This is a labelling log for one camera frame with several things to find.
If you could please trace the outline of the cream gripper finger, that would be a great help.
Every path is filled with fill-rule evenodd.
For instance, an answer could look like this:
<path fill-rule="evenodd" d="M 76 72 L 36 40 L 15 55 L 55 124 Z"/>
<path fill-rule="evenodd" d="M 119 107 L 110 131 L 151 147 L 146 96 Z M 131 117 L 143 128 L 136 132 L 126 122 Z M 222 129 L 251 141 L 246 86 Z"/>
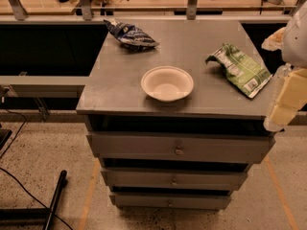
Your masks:
<path fill-rule="evenodd" d="M 282 48 L 283 44 L 283 35 L 285 32 L 285 28 L 281 28 L 267 37 L 261 47 L 267 51 L 276 51 Z"/>

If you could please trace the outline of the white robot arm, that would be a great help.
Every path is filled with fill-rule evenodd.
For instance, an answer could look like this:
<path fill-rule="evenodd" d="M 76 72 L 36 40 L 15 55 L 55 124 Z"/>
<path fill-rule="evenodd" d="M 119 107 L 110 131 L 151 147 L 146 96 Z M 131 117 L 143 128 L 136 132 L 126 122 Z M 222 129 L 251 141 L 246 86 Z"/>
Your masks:
<path fill-rule="evenodd" d="M 267 37 L 261 47 L 280 50 L 285 62 L 294 67 L 307 67 L 307 1 L 292 16 L 287 25 Z"/>

